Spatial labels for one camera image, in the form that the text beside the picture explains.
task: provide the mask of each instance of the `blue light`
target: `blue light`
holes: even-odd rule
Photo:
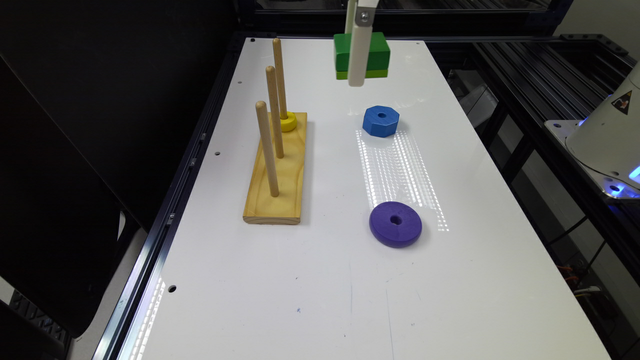
[[[620,193],[622,192],[622,190],[624,190],[624,186],[616,186],[618,188],[618,191],[611,189],[611,195],[612,196],[618,196],[620,195]]]
[[[638,166],[635,170],[631,172],[631,174],[629,174],[629,179],[637,183],[640,183],[640,166]]]

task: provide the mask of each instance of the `yellow ring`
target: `yellow ring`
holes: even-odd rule
[[[296,114],[287,111],[287,118],[280,119],[280,127],[282,128],[282,132],[293,131],[296,126],[298,126],[298,119],[296,119]]]

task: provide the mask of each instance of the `wooden base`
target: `wooden base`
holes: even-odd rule
[[[258,146],[251,185],[249,185],[247,202],[242,216],[244,221],[249,224],[296,225],[300,223],[307,113],[295,113],[295,115],[298,126],[293,131],[282,133],[284,157],[282,159],[276,157],[276,172],[280,190],[280,195],[277,197],[272,197],[269,192],[262,142]]]

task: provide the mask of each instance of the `green block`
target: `green block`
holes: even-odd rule
[[[348,71],[336,71],[336,78],[338,80],[347,80],[348,74],[349,74]],[[374,79],[374,78],[387,77],[388,74],[389,74],[389,70],[368,70],[364,77],[365,79]]]
[[[336,71],[349,71],[349,51],[351,50],[351,34],[333,35]],[[391,49],[381,32],[371,34],[367,71],[389,69]]]

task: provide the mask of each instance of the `hole in disc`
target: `hole in disc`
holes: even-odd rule
[[[395,224],[395,225],[402,224],[402,219],[398,215],[393,215],[390,220],[392,224]]]

